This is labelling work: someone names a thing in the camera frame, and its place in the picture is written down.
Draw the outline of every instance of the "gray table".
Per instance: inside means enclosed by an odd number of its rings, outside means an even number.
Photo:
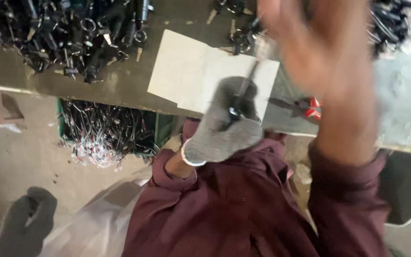
[[[101,69],[99,77],[104,82],[84,84],[82,77],[79,76],[74,81],[55,73],[55,68],[34,74],[14,52],[0,50],[0,89],[198,117],[200,114],[179,109],[175,103],[147,92],[163,30],[181,33],[212,47],[229,46],[226,35],[233,15],[223,11],[211,25],[206,25],[211,1],[156,1],[154,7],[155,13],[151,15],[146,29],[149,45],[143,51],[141,61],[136,63],[133,55],[129,60]],[[242,26],[247,19],[248,16],[237,18],[237,27]],[[411,56],[401,53],[396,61],[378,61],[375,63],[375,71],[383,106],[379,145],[411,152]],[[271,98],[277,99],[280,96],[293,99],[302,96],[289,83],[282,66]],[[276,100],[268,104],[263,126],[307,136],[315,136],[318,130],[317,125],[297,117],[292,110],[280,106]]]

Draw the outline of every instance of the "gray work glove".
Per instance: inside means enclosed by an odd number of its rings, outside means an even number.
[[[182,146],[183,160],[192,166],[225,161],[235,152],[249,148],[263,137],[254,106],[256,85],[251,82],[240,103],[245,118],[231,122],[229,108],[236,99],[243,77],[223,79],[194,136]]]
[[[15,201],[0,228],[0,257],[36,257],[54,227],[56,198],[43,188],[31,187]]]

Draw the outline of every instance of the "green plastic crate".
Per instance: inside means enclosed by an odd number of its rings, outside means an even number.
[[[58,114],[63,112],[63,109],[61,108],[61,102],[60,99],[57,100],[57,109],[58,109]],[[158,114],[156,113],[156,123],[155,123],[155,142],[152,146],[152,149],[158,151],[159,148],[163,147],[165,143],[167,143],[171,137],[172,129],[174,127],[174,116],[173,115],[166,115],[166,114]],[[59,129],[58,133],[61,139],[63,138],[63,130],[65,127],[66,123],[64,121],[63,115],[59,117]],[[136,153],[131,153],[135,155],[140,155],[140,156],[153,156],[152,153],[144,153],[144,152],[136,152]]]

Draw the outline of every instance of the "maroon shirt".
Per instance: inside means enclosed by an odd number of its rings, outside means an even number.
[[[175,153],[162,150],[134,207],[122,256],[386,256],[389,208],[377,196],[385,157],[345,167],[310,149],[317,236],[291,194],[283,151],[280,141],[265,138],[180,179],[164,170]]]

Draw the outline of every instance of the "screwdriver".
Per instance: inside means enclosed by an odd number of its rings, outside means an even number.
[[[248,77],[243,80],[239,92],[235,96],[235,99],[231,103],[231,106],[229,108],[231,122],[235,122],[240,120],[241,118],[245,118],[245,115],[243,114],[243,101],[245,101],[245,93],[248,90],[248,86],[253,81],[258,66],[269,55],[270,44],[265,39],[265,32],[262,32],[257,36],[255,41],[255,47],[255,62],[253,63],[253,66],[250,70]]]
[[[256,69],[259,66],[260,62],[261,59],[256,58],[255,62],[253,63],[252,69],[250,70],[250,74],[246,79],[243,80],[242,85],[240,86],[240,90],[236,95],[234,102],[231,104],[231,107],[229,108],[229,113],[231,114],[231,121],[237,121],[240,120],[240,118],[245,117],[242,112],[242,102],[245,97],[245,93],[247,92],[248,86],[250,85],[255,76]]]

